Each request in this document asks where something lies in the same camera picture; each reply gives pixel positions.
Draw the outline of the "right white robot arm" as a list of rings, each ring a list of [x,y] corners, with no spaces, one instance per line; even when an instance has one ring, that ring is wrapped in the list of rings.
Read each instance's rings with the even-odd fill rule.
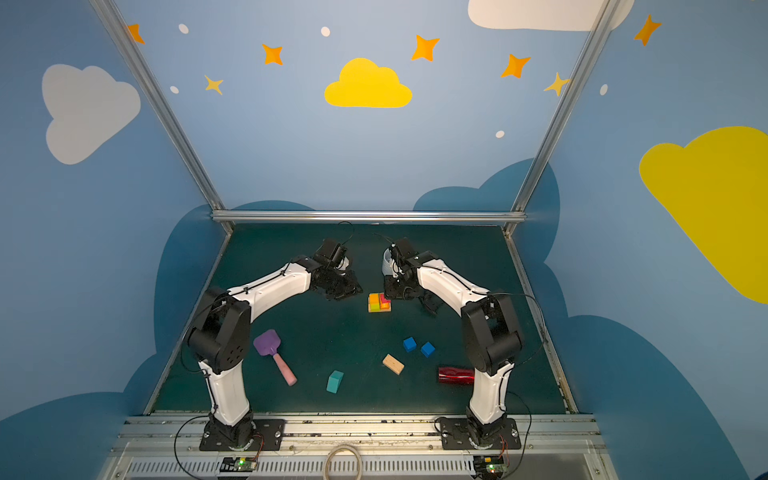
[[[445,304],[460,316],[463,345],[474,368],[466,431],[471,445],[491,447],[508,425],[509,378],[524,346],[512,300],[470,282],[432,252],[417,252],[406,238],[385,250],[382,274],[388,299],[418,299],[432,312]]]

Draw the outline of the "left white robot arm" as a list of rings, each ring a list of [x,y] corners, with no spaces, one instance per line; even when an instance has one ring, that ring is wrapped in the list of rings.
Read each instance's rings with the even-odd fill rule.
[[[313,255],[298,255],[262,278],[204,292],[184,338],[211,401],[201,450],[247,451],[258,446],[264,435],[257,431],[242,374],[251,324],[281,302],[311,290],[336,301],[362,292],[344,244],[326,239]]]

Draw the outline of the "tan wood block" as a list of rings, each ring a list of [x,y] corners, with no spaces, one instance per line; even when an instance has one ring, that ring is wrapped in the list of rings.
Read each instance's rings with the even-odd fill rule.
[[[387,367],[389,370],[391,370],[393,373],[395,373],[396,375],[400,375],[405,368],[404,364],[399,360],[397,360],[391,354],[387,354],[384,357],[384,359],[382,360],[382,364],[385,367]]]

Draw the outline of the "teal block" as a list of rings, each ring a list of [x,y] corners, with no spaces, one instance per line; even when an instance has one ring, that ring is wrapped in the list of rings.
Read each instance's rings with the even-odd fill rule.
[[[334,370],[328,377],[326,391],[336,394],[340,388],[343,377],[344,373],[342,371]]]

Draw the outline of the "light blue ceramic mug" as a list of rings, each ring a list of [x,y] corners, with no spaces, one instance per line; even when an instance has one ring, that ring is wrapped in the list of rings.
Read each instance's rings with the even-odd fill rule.
[[[392,252],[390,249],[386,249],[382,258],[382,274],[384,277],[396,278],[398,273],[396,271],[396,263],[393,260]]]

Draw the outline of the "blue cube right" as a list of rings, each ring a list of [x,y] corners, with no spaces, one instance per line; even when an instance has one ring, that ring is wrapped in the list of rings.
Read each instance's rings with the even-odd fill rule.
[[[436,347],[431,342],[426,342],[421,346],[420,351],[425,358],[429,358],[435,353]]]

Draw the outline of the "blue cube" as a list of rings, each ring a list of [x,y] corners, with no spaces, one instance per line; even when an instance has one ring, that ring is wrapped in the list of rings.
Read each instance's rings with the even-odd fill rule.
[[[417,343],[413,337],[409,337],[403,341],[403,346],[407,352],[412,352],[417,348]]]
[[[425,358],[429,358],[435,353],[436,347],[431,342],[426,342],[421,346],[420,351]]]

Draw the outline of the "blue cube left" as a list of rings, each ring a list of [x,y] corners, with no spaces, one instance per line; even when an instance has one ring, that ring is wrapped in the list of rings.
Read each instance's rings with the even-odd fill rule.
[[[417,348],[417,343],[413,337],[409,337],[403,341],[403,346],[407,352],[412,352]]]

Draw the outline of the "red spray bottle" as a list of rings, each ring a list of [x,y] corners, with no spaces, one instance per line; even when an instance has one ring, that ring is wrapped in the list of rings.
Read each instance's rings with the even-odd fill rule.
[[[450,385],[473,385],[475,372],[473,369],[440,366],[437,370],[438,382]]]

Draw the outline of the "left green circuit board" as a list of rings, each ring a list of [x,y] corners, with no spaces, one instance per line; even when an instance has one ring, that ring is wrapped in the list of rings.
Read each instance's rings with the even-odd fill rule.
[[[258,469],[256,456],[224,457],[219,466],[220,473],[250,474]]]

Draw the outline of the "aluminium back frame rail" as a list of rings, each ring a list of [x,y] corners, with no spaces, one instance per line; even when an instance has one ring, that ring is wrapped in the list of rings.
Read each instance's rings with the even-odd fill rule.
[[[431,212],[431,211],[267,211],[267,210],[214,210],[214,221],[233,223],[466,223],[504,224],[522,223],[523,212]]]

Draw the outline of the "front aluminium rail base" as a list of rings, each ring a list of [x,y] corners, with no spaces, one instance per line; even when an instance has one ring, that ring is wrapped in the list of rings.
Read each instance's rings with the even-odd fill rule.
[[[474,456],[501,457],[502,479],[615,479],[588,415],[513,415],[521,450],[444,450],[437,414],[260,415],[283,419],[277,451],[200,451],[204,421],[189,415],[128,418],[101,479],[473,479]],[[224,457],[256,456],[250,474],[220,473]]]

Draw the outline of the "aluminium right corner post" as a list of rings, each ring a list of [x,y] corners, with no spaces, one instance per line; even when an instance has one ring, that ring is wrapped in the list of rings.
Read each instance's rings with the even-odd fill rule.
[[[560,96],[542,143],[524,177],[511,208],[511,212],[520,217],[520,220],[509,221],[504,225],[504,236],[508,240],[512,239],[516,226],[525,221],[525,212],[528,204],[611,34],[612,23],[618,17],[621,4],[622,1],[619,0],[604,1],[601,9],[598,11],[595,23],[589,31],[585,44],[571,72],[570,82],[566,85],[565,93]]]

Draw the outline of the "aluminium corner post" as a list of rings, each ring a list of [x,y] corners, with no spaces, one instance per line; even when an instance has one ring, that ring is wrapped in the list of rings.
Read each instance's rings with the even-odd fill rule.
[[[212,210],[224,210],[224,203],[216,191],[199,156],[174,114],[161,85],[140,51],[138,43],[129,32],[128,25],[114,1],[91,0],[90,5],[117,47],[123,60],[141,87],[161,125],[191,174],[198,189]]]
[[[601,9],[598,11],[595,23],[589,31],[585,44],[571,72],[570,82],[566,85],[565,93],[560,96],[542,143],[524,177],[511,208],[511,212],[520,217],[520,220],[509,221],[504,225],[504,236],[508,240],[512,239],[516,226],[525,221],[525,212],[528,204],[611,34],[612,23],[618,17],[621,4],[622,1],[619,0],[604,1]]]

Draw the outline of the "aluminium left corner post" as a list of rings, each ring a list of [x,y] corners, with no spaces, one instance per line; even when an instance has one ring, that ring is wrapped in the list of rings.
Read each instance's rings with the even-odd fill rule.
[[[199,156],[174,114],[161,85],[140,51],[138,43],[129,32],[128,25],[114,1],[91,0],[90,5],[117,47],[123,60],[141,87],[161,125],[191,174],[198,189],[212,210],[224,210],[224,203],[216,191]]]

